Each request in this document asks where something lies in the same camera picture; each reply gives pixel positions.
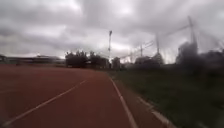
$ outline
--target utility pole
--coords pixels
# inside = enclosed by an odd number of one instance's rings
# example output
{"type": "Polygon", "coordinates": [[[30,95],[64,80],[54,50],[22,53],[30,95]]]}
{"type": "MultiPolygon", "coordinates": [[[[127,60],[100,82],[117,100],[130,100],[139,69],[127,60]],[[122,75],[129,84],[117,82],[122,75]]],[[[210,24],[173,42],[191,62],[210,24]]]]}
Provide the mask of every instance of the utility pole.
{"type": "Polygon", "coordinates": [[[111,35],[112,35],[112,30],[109,31],[109,61],[110,61],[110,52],[111,52],[111,35]]]}
{"type": "Polygon", "coordinates": [[[132,51],[131,51],[131,53],[130,53],[130,60],[131,60],[131,63],[132,63],[132,59],[133,59],[133,53],[132,53],[132,51]]]}
{"type": "Polygon", "coordinates": [[[188,17],[188,22],[189,22],[190,33],[191,33],[191,43],[197,43],[197,39],[194,32],[194,25],[190,16],[188,17]]]}
{"type": "Polygon", "coordinates": [[[192,22],[192,19],[191,19],[190,16],[188,17],[188,22],[189,22],[189,25],[190,25],[191,43],[193,43],[195,45],[194,48],[195,48],[195,52],[197,54],[197,51],[198,51],[197,38],[195,36],[194,25],[193,25],[193,22],[192,22]]]}
{"type": "Polygon", "coordinates": [[[155,40],[156,40],[156,47],[157,47],[157,53],[159,53],[160,52],[160,49],[159,49],[159,37],[158,37],[158,34],[156,34],[155,35],[156,37],[155,37],[155,40]]]}
{"type": "Polygon", "coordinates": [[[143,53],[143,48],[142,48],[142,45],[141,45],[141,49],[140,49],[140,50],[141,50],[141,57],[142,57],[142,56],[143,56],[143,55],[142,55],[142,53],[143,53]]]}

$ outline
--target running track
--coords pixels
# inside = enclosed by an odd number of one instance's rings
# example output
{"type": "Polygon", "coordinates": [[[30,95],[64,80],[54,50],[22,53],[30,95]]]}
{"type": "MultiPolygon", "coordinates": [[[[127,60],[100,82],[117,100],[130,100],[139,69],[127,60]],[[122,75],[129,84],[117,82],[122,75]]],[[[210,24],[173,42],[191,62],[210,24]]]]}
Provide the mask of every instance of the running track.
{"type": "Polygon", "coordinates": [[[0,127],[131,128],[131,124],[103,72],[1,65],[0,127]]]}

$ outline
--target curb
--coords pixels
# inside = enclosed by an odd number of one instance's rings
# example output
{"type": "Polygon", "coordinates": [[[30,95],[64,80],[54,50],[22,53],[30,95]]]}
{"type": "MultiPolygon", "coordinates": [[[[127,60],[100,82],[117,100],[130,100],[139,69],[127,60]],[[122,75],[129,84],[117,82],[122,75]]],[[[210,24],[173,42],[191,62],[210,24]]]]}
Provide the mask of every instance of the curb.
{"type": "Polygon", "coordinates": [[[169,121],[165,116],[163,116],[161,113],[157,112],[154,108],[153,105],[149,104],[146,102],[144,99],[141,97],[138,97],[139,101],[143,103],[144,105],[148,106],[149,109],[151,110],[151,113],[162,122],[162,124],[165,126],[165,128],[177,128],[176,126],[173,125],[171,121],[169,121]]]}

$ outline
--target sky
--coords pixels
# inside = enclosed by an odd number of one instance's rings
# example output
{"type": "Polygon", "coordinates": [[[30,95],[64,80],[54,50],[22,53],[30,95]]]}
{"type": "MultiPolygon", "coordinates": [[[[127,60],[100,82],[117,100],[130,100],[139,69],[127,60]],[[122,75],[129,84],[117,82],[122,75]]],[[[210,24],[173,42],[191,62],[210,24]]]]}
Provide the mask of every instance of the sky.
{"type": "MultiPolygon", "coordinates": [[[[223,0],[0,0],[0,54],[63,57],[67,51],[92,50],[108,56],[112,30],[112,57],[157,35],[163,57],[172,62],[189,30],[165,35],[188,25],[188,16],[201,30],[224,38],[223,0]]],[[[216,48],[204,35],[200,51],[216,48]]],[[[154,42],[143,54],[155,52],[154,42]]]]}

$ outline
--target grass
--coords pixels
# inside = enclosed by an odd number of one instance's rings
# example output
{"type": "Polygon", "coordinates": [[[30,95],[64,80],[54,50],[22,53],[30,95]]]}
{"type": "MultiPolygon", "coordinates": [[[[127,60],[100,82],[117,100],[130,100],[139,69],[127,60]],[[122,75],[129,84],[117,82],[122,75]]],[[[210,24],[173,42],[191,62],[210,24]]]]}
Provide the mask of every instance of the grass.
{"type": "Polygon", "coordinates": [[[224,128],[224,79],[168,71],[110,71],[178,128],[224,128]]]}

